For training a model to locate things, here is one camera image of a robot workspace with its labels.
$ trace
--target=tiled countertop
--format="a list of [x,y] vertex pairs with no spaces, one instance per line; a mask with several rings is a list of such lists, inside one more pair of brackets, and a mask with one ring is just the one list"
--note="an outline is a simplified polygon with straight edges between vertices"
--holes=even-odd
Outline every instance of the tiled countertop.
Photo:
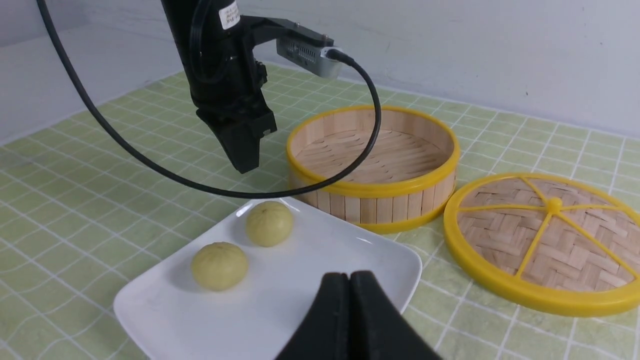
[[[313,113],[369,102],[363,85],[269,67],[264,87],[280,130],[247,176],[194,114],[182,74],[100,109],[147,156],[184,177],[233,190],[284,189],[284,142]],[[463,150],[461,184],[537,171],[602,188],[640,209],[640,141],[380,90],[387,104],[448,123]],[[222,199],[137,164],[88,113],[0,148],[0,359],[143,359],[113,314],[128,281],[228,215]],[[391,236],[425,266],[405,317],[446,359],[638,359],[637,310],[573,319],[483,290],[443,246],[442,221]]]

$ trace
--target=bamboo steamer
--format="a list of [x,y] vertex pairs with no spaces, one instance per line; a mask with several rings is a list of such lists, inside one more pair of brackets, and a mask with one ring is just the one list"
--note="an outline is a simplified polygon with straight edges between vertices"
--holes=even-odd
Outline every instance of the bamboo steamer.
[[[382,127],[369,157],[345,179],[298,198],[379,234],[423,225],[444,210],[456,187],[460,146],[438,119],[382,107]],[[292,188],[318,183],[362,152],[374,125],[372,106],[341,108],[304,121],[289,136]]]

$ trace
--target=square plate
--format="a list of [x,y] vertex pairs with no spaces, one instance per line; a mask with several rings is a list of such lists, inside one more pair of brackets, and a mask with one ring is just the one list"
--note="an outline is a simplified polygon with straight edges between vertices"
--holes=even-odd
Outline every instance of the square plate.
[[[339,220],[295,199],[279,199],[294,214],[291,236],[271,248],[244,234],[251,200],[203,235],[122,288],[116,317],[152,359],[272,360],[311,307],[327,272],[371,270],[403,312],[422,273],[418,254],[402,244]],[[204,245],[240,246],[249,271],[236,287],[201,290],[191,258]]]

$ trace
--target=white wall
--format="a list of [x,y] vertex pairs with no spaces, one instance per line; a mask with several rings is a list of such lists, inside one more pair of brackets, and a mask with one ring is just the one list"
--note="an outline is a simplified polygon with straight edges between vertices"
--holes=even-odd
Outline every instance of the white wall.
[[[158,49],[165,58],[154,64],[176,64],[160,0],[79,1],[92,22],[166,41]],[[640,136],[637,0],[239,0],[239,6],[247,15],[283,17],[329,34],[379,85]],[[285,61],[273,44],[256,55]]]
[[[47,6],[60,30],[88,23],[80,0],[49,0]],[[46,31],[35,0],[0,1],[0,47],[44,34]]]

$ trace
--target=label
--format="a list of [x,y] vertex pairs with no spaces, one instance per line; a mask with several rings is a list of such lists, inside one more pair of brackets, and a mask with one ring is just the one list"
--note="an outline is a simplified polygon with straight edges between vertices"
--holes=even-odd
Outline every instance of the label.
[[240,22],[240,10],[238,10],[238,5],[235,1],[226,8],[221,9],[218,14],[222,23],[222,30],[230,29]]

